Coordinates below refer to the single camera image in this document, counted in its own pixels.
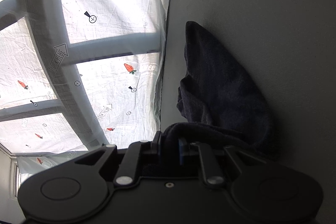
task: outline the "silver screw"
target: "silver screw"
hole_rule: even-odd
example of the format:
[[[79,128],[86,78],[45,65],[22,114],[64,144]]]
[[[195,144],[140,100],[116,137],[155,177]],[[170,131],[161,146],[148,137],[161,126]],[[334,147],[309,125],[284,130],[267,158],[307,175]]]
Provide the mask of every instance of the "silver screw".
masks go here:
[[[172,183],[172,182],[167,182],[167,183],[165,184],[165,186],[166,186],[167,188],[173,188],[173,187],[175,186],[175,184]]]
[[[115,182],[118,183],[119,185],[128,185],[133,182],[133,179],[128,176],[121,176],[121,177],[118,177],[115,180]]]
[[[220,177],[220,176],[213,176],[213,177],[209,177],[207,179],[207,182],[209,182],[210,184],[221,184],[224,182],[224,178]]]

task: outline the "towel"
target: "towel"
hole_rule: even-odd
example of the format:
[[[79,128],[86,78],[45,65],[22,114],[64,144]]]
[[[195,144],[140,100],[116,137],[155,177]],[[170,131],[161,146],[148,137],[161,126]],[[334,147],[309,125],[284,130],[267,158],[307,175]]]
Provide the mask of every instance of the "towel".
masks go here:
[[[185,26],[186,75],[177,108],[188,123],[166,129],[164,147],[177,151],[177,136],[235,145],[278,160],[278,135],[271,110],[247,71],[210,32],[194,21]]]

